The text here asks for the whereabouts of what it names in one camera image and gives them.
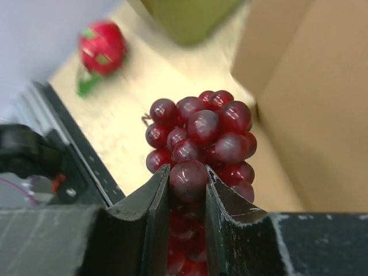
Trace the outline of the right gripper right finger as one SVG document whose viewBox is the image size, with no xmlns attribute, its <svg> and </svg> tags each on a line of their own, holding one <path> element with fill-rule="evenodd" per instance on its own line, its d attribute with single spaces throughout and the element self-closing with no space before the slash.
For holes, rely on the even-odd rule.
<svg viewBox="0 0 368 276">
<path fill-rule="evenodd" d="M 206 166 L 205 233 L 209 275 L 264 275 L 256 225 L 267 212 L 228 187 Z"/>
</svg>

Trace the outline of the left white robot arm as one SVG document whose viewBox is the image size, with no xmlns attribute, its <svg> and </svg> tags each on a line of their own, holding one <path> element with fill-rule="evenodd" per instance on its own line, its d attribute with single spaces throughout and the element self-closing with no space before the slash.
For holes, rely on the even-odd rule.
<svg viewBox="0 0 368 276">
<path fill-rule="evenodd" d="M 65 152 L 27 125 L 1 125 L 1 173 L 21 179 L 40 175 L 52 179 L 66 163 Z"/>
</svg>

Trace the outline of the red grapes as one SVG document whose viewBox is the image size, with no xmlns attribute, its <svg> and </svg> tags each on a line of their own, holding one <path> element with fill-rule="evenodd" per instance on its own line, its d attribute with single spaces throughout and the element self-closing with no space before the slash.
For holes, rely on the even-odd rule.
<svg viewBox="0 0 368 276">
<path fill-rule="evenodd" d="M 178 102 L 156 100 L 142 116 L 152 147 L 146 166 L 152 173 L 171 166 L 167 275 L 207 275 L 205 169 L 249 202 L 255 172 L 247 162 L 256 151 L 248 106 L 225 90 L 204 91 Z"/>
</svg>

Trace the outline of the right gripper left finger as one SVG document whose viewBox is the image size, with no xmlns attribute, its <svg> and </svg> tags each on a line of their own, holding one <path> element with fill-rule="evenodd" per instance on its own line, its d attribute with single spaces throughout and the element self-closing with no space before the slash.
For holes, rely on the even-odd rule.
<svg viewBox="0 0 368 276">
<path fill-rule="evenodd" d="M 107 209 L 117 223 L 113 256 L 118 275 L 166 274 L 169 177 L 170 165 L 163 165 L 146 184 Z"/>
</svg>

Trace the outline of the cardboard paper box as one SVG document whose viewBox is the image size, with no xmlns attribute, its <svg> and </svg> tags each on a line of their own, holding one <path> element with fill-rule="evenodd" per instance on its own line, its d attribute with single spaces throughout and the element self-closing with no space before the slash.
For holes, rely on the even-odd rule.
<svg viewBox="0 0 368 276">
<path fill-rule="evenodd" d="M 308 210 L 367 211 L 367 2 L 253 1 L 232 69 Z"/>
</svg>

